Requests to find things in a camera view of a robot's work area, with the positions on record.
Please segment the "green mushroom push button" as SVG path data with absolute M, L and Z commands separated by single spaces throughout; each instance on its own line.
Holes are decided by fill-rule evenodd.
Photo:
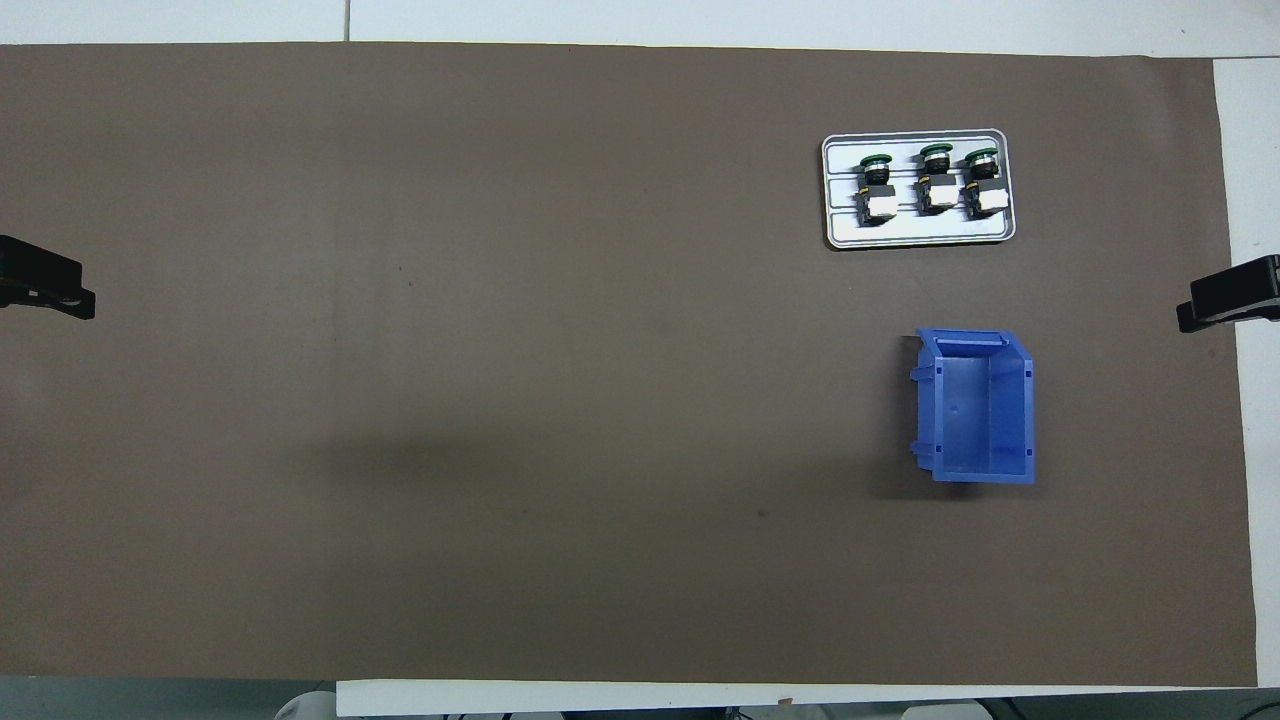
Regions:
M 977 149 L 965 156 L 963 196 L 972 219 L 986 219 L 1009 209 L 1009 183 L 995 146 Z
M 861 186 L 858 192 L 860 223 L 882 225 L 897 215 L 896 188 L 891 184 L 892 156 L 877 152 L 861 159 Z
M 920 152 L 916 197 L 922 215 L 937 215 L 957 205 L 960 187 L 951 173 L 951 143 L 931 143 Z

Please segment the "blue plastic storage bin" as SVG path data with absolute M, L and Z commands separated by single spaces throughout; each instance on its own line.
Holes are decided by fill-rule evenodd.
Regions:
M 1036 482 L 1036 366 L 1007 331 L 920 328 L 916 465 L 940 483 Z

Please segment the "silver metal tray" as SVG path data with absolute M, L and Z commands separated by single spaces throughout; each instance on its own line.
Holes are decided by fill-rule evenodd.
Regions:
M 957 177 L 960 199 L 955 208 L 937 215 L 922 215 L 916 197 L 920 150 L 931 143 L 951 143 L 951 173 Z M 965 156 L 977 149 L 995 146 L 1007 179 L 1009 209 L 986 219 L 969 217 L 963 196 Z M 861 159 L 884 152 L 892 156 L 891 184 L 896 188 L 896 218 L 882 225 L 863 225 L 858 192 L 861 186 Z M 868 132 L 831 135 L 820 145 L 824 184 L 826 238 L 833 249 L 906 249 L 964 243 L 1000 243 L 1016 231 L 1009 138 L 996 128 L 937 129 L 909 132 Z

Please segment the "brown paper table mat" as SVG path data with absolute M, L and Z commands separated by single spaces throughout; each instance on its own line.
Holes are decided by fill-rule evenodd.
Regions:
M 1001 129 L 1000 243 L 833 249 L 831 135 Z M 0 46 L 0 674 L 1252 685 L 1208 61 Z M 920 328 L 1036 482 L 916 465 Z

